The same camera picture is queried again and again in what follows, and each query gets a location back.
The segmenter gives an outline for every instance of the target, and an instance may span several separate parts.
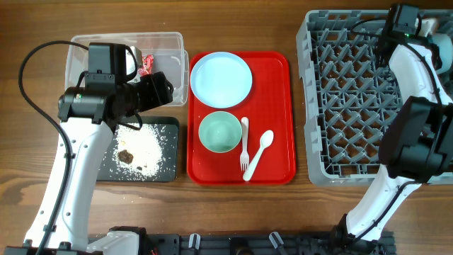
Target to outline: brown object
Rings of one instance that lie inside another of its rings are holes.
[[[0,5],[0,254],[20,246],[44,196],[55,159],[57,132],[22,99],[18,68],[36,46],[75,35],[178,31],[191,57],[203,51],[276,50],[291,68],[297,175],[284,186],[202,187],[185,173],[187,104],[145,115],[180,122],[178,178],[172,183],[100,183],[91,202],[88,233],[114,226],[146,227],[150,234],[269,234],[329,231],[353,209],[367,188],[311,184],[305,154],[305,102],[297,65],[296,34],[312,9],[387,9],[383,1],[149,1],[107,4],[44,0],[49,4]],[[453,1],[411,1],[423,8],[453,9]],[[67,46],[50,46],[27,64],[24,87],[51,116],[64,93]],[[453,186],[423,186],[396,211],[399,255],[451,254]]]
[[[131,164],[134,160],[134,155],[130,154],[126,149],[118,152],[118,159],[126,164]]]

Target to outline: plastic spoon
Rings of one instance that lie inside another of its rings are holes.
[[[272,132],[272,130],[268,130],[268,131],[264,132],[263,135],[261,135],[260,149],[258,150],[258,152],[256,152],[256,155],[252,159],[252,162],[250,162],[250,165],[248,165],[248,169],[246,170],[246,172],[243,173],[242,179],[244,181],[250,181],[253,173],[255,172],[256,166],[258,165],[258,161],[261,158],[261,154],[263,153],[265,148],[269,147],[272,144],[273,140],[274,140],[274,132]]]

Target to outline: plastic bin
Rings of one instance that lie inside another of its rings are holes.
[[[385,17],[387,10],[310,11],[297,33],[299,78],[303,80],[306,157],[310,181],[318,186],[370,185],[379,168],[382,135],[402,106],[398,84],[374,64],[377,38],[355,36],[358,21]],[[453,37],[453,11],[425,10],[436,17],[438,33]],[[361,28],[380,33],[385,21]],[[440,77],[443,83],[446,77]],[[453,184],[453,173],[430,184]]]
[[[121,43],[138,47],[142,54],[154,56],[152,72],[164,72],[173,84],[173,102],[166,106],[182,106],[187,102],[189,58],[184,50],[183,36],[177,32],[115,33],[76,35],[72,42],[88,46],[90,43]],[[88,52],[71,46],[66,63],[64,88],[76,86],[79,75],[88,68]]]

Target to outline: white fork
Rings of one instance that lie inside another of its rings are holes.
[[[248,118],[243,117],[241,119],[241,126],[242,126],[242,153],[239,161],[241,162],[241,170],[245,171],[248,168],[248,164],[250,163],[250,159],[248,157],[247,152],[247,139],[248,139]]]

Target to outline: red cutting board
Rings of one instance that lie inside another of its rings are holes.
[[[193,66],[210,52],[196,55]],[[252,88],[246,99],[226,109],[216,109],[201,103],[189,90],[187,172],[200,185],[279,185],[296,174],[294,133],[292,124],[291,89],[288,61],[278,52],[232,52],[250,67]],[[239,163],[242,142],[226,153],[206,149],[198,137],[200,123],[206,115],[227,111],[238,120],[249,119],[248,155],[250,161],[260,147],[260,137],[266,130],[274,132],[273,143],[264,150],[249,182],[242,179]]]

